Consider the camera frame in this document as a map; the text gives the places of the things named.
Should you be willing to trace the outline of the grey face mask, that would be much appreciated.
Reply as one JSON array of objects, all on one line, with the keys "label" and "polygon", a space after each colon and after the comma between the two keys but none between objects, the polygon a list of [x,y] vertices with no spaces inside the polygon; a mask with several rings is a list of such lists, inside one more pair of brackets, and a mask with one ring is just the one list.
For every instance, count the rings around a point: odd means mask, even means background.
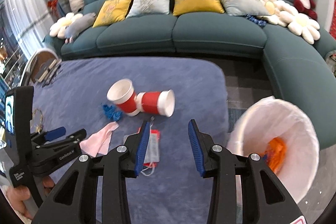
[{"label": "grey face mask", "polygon": [[[135,153],[137,145],[137,137],[140,128],[136,133],[126,135],[123,138],[123,147],[126,147],[128,152],[127,158],[122,161],[121,168],[128,178],[136,178],[134,174],[134,163],[135,163]],[[151,176],[160,161],[159,158],[159,145],[148,145],[146,150],[145,161],[143,163],[143,168],[140,174],[144,176]]]}]

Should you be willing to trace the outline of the red paper cup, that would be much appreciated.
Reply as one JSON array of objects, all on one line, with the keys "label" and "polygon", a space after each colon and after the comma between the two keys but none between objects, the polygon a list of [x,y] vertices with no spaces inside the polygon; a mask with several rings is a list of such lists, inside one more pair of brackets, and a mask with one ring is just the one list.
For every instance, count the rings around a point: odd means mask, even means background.
[{"label": "red paper cup", "polygon": [[140,112],[171,117],[175,110],[175,94],[173,90],[161,92],[141,92],[136,97],[136,105]]},{"label": "red paper cup", "polygon": [[107,99],[121,109],[126,115],[136,116],[140,110],[136,104],[136,93],[130,79],[115,82],[108,90]]}]

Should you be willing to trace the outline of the blue wrapper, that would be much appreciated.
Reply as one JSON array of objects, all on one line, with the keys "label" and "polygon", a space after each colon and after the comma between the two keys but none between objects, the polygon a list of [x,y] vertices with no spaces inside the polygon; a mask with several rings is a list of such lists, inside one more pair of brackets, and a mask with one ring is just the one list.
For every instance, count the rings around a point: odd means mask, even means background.
[{"label": "blue wrapper", "polygon": [[116,106],[114,105],[102,105],[103,112],[105,116],[112,122],[117,122],[119,121],[123,113],[120,110],[117,110]]}]

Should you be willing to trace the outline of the orange plastic bag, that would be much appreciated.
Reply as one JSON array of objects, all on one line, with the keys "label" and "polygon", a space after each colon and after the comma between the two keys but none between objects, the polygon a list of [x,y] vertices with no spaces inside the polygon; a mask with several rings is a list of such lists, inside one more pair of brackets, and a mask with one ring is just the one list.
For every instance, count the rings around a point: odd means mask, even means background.
[{"label": "orange plastic bag", "polygon": [[265,152],[261,155],[267,166],[277,174],[284,164],[287,146],[280,138],[273,138],[267,145]]}]

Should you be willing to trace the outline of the red paper packet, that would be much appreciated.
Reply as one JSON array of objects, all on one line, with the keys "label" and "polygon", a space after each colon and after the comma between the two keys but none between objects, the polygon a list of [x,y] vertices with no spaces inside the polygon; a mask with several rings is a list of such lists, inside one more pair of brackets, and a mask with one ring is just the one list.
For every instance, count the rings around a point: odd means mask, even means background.
[{"label": "red paper packet", "polygon": [[160,131],[156,129],[150,129],[149,130],[149,139],[147,142],[147,145],[159,145],[160,140]]}]

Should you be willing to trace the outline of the white lined trash bin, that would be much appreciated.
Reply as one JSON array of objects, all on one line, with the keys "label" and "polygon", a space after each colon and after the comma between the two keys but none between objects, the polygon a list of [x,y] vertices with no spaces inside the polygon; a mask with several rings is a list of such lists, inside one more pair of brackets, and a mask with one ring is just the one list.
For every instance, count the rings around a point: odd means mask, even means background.
[{"label": "white lined trash bin", "polygon": [[227,149],[233,154],[262,155],[279,138],[286,154],[275,174],[296,203],[309,191],[318,170],[319,142],[309,117],[294,104],[263,98],[248,108],[234,125]]}]

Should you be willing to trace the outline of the glass ashtray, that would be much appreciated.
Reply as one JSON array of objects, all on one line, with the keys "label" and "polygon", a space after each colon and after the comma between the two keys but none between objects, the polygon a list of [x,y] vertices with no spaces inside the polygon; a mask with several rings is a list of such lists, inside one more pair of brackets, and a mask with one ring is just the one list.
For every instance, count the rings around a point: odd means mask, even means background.
[{"label": "glass ashtray", "polygon": [[41,133],[43,130],[44,116],[41,110],[35,109],[32,113],[32,120],[30,121],[30,131],[33,133]]}]

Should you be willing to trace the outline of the round side chair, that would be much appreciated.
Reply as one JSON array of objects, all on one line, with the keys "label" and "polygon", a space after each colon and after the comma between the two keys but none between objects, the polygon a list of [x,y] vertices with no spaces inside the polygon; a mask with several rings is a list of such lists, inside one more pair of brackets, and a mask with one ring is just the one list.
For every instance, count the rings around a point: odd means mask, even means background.
[{"label": "round side chair", "polygon": [[61,59],[56,53],[48,48],[38,50],[32,57],[27,61],[27,64],[23,70],[22,78],[20,80],[19,86],[27,86],[30,83],[36,83],[34,78],[38,73],[41,65],[45,63],[48,59]]}]

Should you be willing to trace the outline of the dark notebook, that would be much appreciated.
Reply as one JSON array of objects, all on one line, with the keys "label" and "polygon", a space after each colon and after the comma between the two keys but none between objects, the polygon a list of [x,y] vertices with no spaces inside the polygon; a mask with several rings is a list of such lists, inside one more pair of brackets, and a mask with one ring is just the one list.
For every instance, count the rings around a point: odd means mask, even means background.
[{"label": "dark notebook", "polygon": [[46,80],[51,72],[56,69],[58,65],[60,65],[61,61],[61,59],[48,59],[45,63],[43,63],[38,73],[35,75],[35,82],[42,83],[44,80]]}]

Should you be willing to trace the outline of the white flower cushion left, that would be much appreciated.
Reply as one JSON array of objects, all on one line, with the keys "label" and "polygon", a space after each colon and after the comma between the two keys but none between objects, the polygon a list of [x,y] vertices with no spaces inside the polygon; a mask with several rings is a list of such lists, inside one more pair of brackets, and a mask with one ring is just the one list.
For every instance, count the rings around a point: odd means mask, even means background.
[{"label": "white flower cushion left", "polygon": [[69,12],[64,17],[58,19],[58,21],[50,27],[49,36],[52,38],[57,37],[58,39],[65,39],[66,28],[81,17],[83,17],[82,13],[75,14]]}]

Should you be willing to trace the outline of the white flower cushion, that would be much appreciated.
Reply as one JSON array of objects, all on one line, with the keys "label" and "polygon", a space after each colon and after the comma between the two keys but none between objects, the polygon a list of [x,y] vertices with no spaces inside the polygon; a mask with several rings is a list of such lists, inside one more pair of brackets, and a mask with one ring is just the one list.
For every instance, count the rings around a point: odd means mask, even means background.
[{"label": "white flower cushion", "polygon": [[64,17],[58,19],[58,21],[50,27],[49,36],[52,38],[57,37],[58,39],[65,39],[66,28],[81,17],[83,17],[82,13],[75,14],[69,12]]},{"label": "white flower cushion", "polygon": [[319,23],[283,0],[260,0],[269,15],[257,16],[273,25],[287,27],[293,34],[301,36],[307,43],[313,45],[321,38]]}]

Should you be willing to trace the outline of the grey seal plush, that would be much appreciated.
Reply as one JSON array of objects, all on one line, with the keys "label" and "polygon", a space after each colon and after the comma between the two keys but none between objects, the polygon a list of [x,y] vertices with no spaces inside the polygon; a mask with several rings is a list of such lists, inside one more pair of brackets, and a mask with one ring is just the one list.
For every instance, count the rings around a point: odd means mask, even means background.
[{"label": "grey seal plush", "polygon": [[76,19],[65,30],[65,43],[72,43],[80,33],[92,26],[96,20],[96,13],[91,12]]}]

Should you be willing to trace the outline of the teal sectional sofa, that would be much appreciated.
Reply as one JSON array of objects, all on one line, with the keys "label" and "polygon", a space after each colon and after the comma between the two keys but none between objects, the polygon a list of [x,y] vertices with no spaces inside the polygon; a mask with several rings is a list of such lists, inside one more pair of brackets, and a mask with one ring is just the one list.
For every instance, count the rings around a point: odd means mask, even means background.
[{"label": "teal sectional sofa", "polygon": [[[105,1],[84,0],[83,13],[99,12]],[[195,11],[142,15],[88,28],[73,44],[51,36],[43,44],[65,60],[168,52],[260,57],[274,95],[306,113],[319,146],[326,149],[335,144],[335,76],[326,63],[335,53],[335,39],[324,29],[319,33],[310,45],[285,27],[259,27],[242,16]]]}]

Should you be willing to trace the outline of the blue beaded item on sofa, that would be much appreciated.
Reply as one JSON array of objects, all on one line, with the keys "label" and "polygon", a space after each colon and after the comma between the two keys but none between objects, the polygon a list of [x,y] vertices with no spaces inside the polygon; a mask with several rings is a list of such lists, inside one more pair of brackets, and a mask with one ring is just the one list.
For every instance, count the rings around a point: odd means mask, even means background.
[{"label": "blue beaded item on sofa", "polygon": [[260,28],[264,28],[266,26],[266,21],[263,19],[258,19],[253,15],[247,14],[244,16],[250,22],[257,24]]}]

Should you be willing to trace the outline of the yellow cushion left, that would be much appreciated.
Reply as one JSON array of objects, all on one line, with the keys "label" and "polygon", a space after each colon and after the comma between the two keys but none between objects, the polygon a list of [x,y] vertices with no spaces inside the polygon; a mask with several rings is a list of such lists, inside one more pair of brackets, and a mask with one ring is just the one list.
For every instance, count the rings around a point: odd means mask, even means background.
[{"label": "yellow cushion left", "polygon": [[109,26],[126,18],[132,0],[106,0],[93,24],[93,28]]}]

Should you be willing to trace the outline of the light blue cushion left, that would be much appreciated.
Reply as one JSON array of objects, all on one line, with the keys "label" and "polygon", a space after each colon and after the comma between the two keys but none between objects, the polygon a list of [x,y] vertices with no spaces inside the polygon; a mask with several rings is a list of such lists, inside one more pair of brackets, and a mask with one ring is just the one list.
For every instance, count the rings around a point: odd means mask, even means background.
[{"label": "light blue cushion left", "polygon": [[170,13],[170,0],[133,0],[133,4],[126,18],[148,14]]}]

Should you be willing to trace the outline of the light blue cushion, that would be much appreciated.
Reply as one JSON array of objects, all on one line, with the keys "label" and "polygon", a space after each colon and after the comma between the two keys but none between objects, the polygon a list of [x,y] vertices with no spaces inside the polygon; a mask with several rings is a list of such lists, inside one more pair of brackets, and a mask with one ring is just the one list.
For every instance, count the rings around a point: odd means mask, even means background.
[{"label": "light blue cushion", "polygon": [[170,0],[133,0],[133,4],[126,18],[148,14],[170,13]]},{"label": "light blue cushion", "polygon": [[225,12],[230,16],[269,16],[261,0],[220,0]]}]

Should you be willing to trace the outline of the light blue cushion right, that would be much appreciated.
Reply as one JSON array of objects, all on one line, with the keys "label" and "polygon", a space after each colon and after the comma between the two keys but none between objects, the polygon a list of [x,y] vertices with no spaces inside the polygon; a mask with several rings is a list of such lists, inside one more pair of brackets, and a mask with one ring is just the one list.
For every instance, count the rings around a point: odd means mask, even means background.
[{"label": "light blue cushion right", "polygon": [[230,16],[269,16],[261,0],[220,0],[225,12]]}]

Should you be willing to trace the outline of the white flower cushion right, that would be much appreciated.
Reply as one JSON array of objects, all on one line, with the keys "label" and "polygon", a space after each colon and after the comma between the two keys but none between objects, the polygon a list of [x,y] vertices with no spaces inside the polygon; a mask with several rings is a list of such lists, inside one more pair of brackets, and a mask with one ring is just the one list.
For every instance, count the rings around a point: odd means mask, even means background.
[{"label": "white flower cushion right", "polygon": [[319,23],[283,0],[260,0],[269,15],[257,16],[273,25],[287,27],[293,34],[301,36],[307,43],[313,45],[321,38]]}]

